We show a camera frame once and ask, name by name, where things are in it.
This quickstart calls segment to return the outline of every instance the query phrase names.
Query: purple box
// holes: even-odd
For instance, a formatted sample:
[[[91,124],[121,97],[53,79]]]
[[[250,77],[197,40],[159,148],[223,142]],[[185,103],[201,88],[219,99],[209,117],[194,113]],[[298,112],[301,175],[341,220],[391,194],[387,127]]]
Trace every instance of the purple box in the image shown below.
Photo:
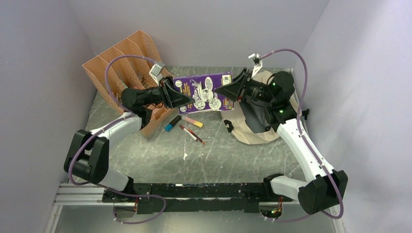
[[[196,101],[181,106],[180,114],[233,109],[233,101],[214,92],[216,88],[232,82],[232,72],[179,77],[174,78],[173,82],[177,91]]]

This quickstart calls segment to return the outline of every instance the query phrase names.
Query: yellow marker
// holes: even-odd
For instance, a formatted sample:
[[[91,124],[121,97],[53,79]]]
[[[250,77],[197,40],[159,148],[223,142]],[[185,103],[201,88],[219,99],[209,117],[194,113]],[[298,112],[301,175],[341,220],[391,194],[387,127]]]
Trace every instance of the yellow marker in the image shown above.
[[[189,117],[187,117],[187,116],[185,116],[185,115],[182,116],[182,120],[184,120],[185,122],[188,122],[188,123],[190,123],[190,124],[192,124],[192,125],[195,125],[195,126],[197,126],[197,127],[199,127],[199,128],[203,127],[203,123],[201,123],[201,122],[199,122],[199,121],[197,121],[197,120],[193,120],[192,118],[189,118]]]

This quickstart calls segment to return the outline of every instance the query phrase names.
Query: pen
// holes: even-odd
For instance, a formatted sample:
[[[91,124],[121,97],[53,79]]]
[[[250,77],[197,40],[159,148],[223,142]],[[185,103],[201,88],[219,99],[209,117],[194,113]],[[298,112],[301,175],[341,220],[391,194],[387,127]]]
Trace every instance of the pen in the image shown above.
[[[193,136],[195,136],[198,140],[199,140],[199,142],[201,142],[203,145],[205,144],[205,142],[204,141],[202,141],[200,138],[199,138],[199,136],[197,136],[191,129],[189,129],[188,127],[185,127]]]
[[[193,138],[193,140],[197,141],[197,138],[196,138],[194,135],[192,135],[183,125],[179,125],[179,127],[180,127],[183,131],[185,131],[187,134],[189,134],[189,136],[190,136],[191,138]]]

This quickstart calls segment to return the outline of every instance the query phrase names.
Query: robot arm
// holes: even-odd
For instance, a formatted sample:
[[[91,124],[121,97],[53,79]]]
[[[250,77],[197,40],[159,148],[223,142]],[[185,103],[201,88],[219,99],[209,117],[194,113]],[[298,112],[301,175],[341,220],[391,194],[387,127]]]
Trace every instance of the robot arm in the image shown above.
[[[281,71],[273,74],[268,84],[255,81],[252,77],[262,68],[262,58],[258,54],[252,54],[249,59],[255,64],[253,71],[243,69],[232,83],[216,88],[215,92],[232,101],[251,99],[263,102],[266,121],[291,148],[305,175],[305,181],[299,181],[278,173],[266,177],[264,182],[270,185],[273,193],[298,200],[310,215],[339,204],[329,176],[343,197],[347,175],[343,170],[336,171],[326,161],[300,122],[301,132],[299,131],[297,113],[289,101],[295,91],[293,76]]]
[[[125,112],[107,125],[90,132],[85,130],[76,132],[66,157],[64,170],[69,171],[75,155],[85,142],[91,139],[74,162],[72,174],[93,184],[133,194],[133,179],[109,167],[109,148],[149,123],[152,111],[146,108],[148,104],[163,103],[166,107],[177,108],[194,102],[191,97],[174,90],[171,77],[161,78],[157,83],[159,86],[145,90],[124,89],[121,94],[122,104],[131,112]]]

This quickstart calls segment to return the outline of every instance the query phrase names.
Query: black bracket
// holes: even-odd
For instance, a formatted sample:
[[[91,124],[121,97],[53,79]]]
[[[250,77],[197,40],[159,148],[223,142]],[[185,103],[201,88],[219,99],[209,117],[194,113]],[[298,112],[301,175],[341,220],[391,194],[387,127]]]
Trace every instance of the black bracket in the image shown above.
[[[267,194],[263,183],[135,183],[137,194],[148,193],[166,198],[165,212],[232,211],[259,213],[260,202],[277,202],[279,195]],[[135,202],[136,198],[119,198],[106,191],[102,202]],[[138,199],[137,214],[159,211],[163,201],[156,198]]]
[[[280,124],[285,124],[287,120],[296,118],[296,111],[290,102],[278,104],[264,109],[266,122],[270,124],[273,130],[277,130]]]
[[[309,115],[309,108],[302,111],[302,116],[305,120],[308,120],[308,115]]]
[[[64,164],[64,171],[69,171],[69,165],[80,147],[92,136],[85,130],[77,131],[71,142]],[[90,155],[85,150],[93,150]],[[73,175],[98,184],[106,176],[109,169],[109,140],[105,137],[95,137],[74,162]]]
[[[331,176],[343,198],[348,182],[346,173],[343,170],[333,171]],[[298,199],[303,210],[310,215],[339,204],[335,189],[327,176],[319,176],[305,187],[299,188]]]
[[[233,127],[233,125],[232,125],[232,122],[231,122],[230,120],[224,120],[223,123],[224,123],[224,125],[226,126],[227,131],[228,131],[229,133],[231,133],[232,130],[234,129],[234,127]]]
[[[152,117],[152,110],[145,107],[148,104],[163,103],[168,108],[177,108],[194,103],[194,99],[174,90],[172,77],[167,76],[160,80],[159,86],[156,87],[144,90],[124,89],[121,93],[121,102],[127,109],[142,118],[141,128],[143,129]]]
[[[267,177],[263,178],[263,185],[265,187],[265,192],[266,192],[265,194],[267,196],[276,195],[272,190],[272,186],[270,184],[270,181],[273,180],[276,177],[279,177],[279,176],[284,176],[284,174],[276,173],[276,174],[273,174],[273,175],[270,175],[270,176],[267,176]]]

